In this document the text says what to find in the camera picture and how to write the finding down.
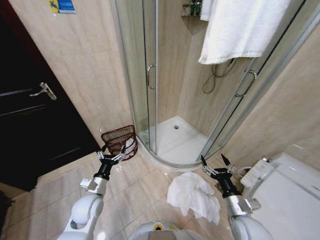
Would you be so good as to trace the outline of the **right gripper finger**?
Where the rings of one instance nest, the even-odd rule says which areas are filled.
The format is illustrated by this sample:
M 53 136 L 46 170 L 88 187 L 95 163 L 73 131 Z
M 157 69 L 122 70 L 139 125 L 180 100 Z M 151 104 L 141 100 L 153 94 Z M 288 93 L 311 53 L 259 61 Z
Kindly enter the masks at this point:
M 216 176 L 217 172 L 214 169 L 208 167 L 207 162 L 203 155 L 200 156 L 200 159 L 202 163 L 202 170 L 210 177 Z
M 223 160 L 224 164 L 226 165 L 227 172 L 230 173 L 230 174 L 233 174 L 235 172 L 235 170 L 236 170 L 235 165 L 231 164 L 229 159 L 226 156 L 224 156 L 222 153 L 220 155 L 222 157 L 222 160 Z

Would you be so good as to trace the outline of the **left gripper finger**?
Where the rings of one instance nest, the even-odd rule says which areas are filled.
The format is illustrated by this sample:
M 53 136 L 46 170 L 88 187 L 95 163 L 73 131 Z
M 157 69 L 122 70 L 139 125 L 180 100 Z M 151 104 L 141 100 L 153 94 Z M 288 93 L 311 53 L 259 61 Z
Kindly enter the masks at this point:
M 126 145 L 123 145 L 118 155 L 112 158 L 113 162 L 121 162 L 126 157 Z
M 103 160 L 105 158 L 105 150 L 106 150 L 107 146 L 104 145 L 100 150 L 96 151 L 98 158 L 100 160 Z

